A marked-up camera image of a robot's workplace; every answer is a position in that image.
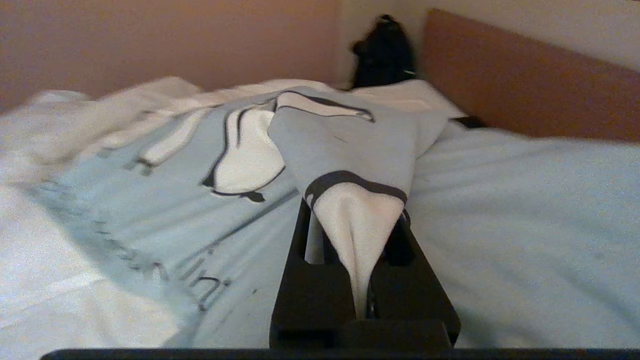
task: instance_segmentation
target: mattress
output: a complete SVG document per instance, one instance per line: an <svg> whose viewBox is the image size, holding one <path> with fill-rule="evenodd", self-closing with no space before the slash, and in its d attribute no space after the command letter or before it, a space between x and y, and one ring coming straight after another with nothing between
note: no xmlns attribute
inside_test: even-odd
<svg viewBox="0 0 640 360"><path fill-rule="evenodd" d="M354 93L416 114L463 115L423 81ZM458 346L640 346L639 155L630 145L531 140L449 123L417 161L407 209L461 317ZM116 189L106 175L103 185L87 186ZM233 241L185 265L193 273L205 262L231 264L234 273L232 286L220 277L224 291L207 303L215 307L193 316L179 301L152 300L157 288L132 288L133 278L96 267L92 250L74 245L41 205L14 188L3 191L10 199L2 228L9 246L0 266L10 275L2 283L0 357L34 359L68 347L267 347L300 201L295 192L281 194L268 211L241 214L252 221ZM141 191L159 195L152 187ZM175 227L150 222L139 235L175 238L176 228L198 226L200 210L185 211ZM177 237L178 246L189 241ZM161 268L153 273L163 276ZM211 288L206 281L194 286ZM59 336L52 338L55 329Z"/></svg>

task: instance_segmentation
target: wooden headboard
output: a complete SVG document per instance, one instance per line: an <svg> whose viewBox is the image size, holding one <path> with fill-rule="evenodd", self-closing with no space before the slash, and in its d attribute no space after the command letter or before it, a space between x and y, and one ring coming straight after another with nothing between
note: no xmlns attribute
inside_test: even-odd
<svg viewBox="0 0 640 360"><path fill-rule="evenodd" d="M443 10L425 32L427 80L487 125L640 141L640 73Z"/></svg>

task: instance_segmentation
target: pink wall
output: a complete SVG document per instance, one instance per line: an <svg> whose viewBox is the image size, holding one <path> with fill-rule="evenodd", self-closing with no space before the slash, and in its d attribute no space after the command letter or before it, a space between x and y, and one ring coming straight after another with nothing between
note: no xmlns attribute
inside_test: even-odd
<svg viewBox="0 0 640 360"><path fill-rule="evenodd" d="M339 0L0 0L0 107L175 75L335 81Z"/></svg>

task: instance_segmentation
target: white bedsheet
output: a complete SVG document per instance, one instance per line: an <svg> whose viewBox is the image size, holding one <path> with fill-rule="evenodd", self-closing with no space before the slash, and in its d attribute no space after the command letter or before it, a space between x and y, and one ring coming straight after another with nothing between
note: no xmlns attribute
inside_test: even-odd
<svg viewBox="0 0 640 360"><path fill-rule="evenodd" d="M409 83L407 97L428 89ZM385 88L404 89L395 86ZM375 91L365 96L394 106L389 89ZM464 115L442 99L428 106ZM419 160L408 209L461 316L460 346L640 347L639 149L453 126ZM262 239L254 250L263 256L216 311L179 331L175 310L117 288L40 206L1 191L0 358L62 347L267 346L298 199L244 230Z"/></svg>

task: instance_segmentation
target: bed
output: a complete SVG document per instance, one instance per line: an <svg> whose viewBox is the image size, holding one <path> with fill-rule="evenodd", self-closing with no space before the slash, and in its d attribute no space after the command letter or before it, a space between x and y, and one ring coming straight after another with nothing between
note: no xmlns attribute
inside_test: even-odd
<svg viewBox="0 0 640 360"><path fill-rule="evenodd" d="M167 78L89 108L72 92L32 99L22 110L43 122L85 112L48 124L48 137L9 128L40 147L3 154L0 357L267 347L299 173L278 173L253 206L254 195L183 191L202 178L189 167L206 173L219 151L204 159L189 142L159 166L129 160L181 125L194 139L220 127L210 114L186 126L201 104L246 106L295 86L430 130L405 207L461 318L456 347L640 347L640 74L440 10L424 38L428 82L343 94L278 80L199 95ZM101 116L116 116L115 104L121 122L110 128ZM131 120L140 113L157 118ZM450 120L466 115L490 128ZM93 141L72 141L83 134Z"/></svg>

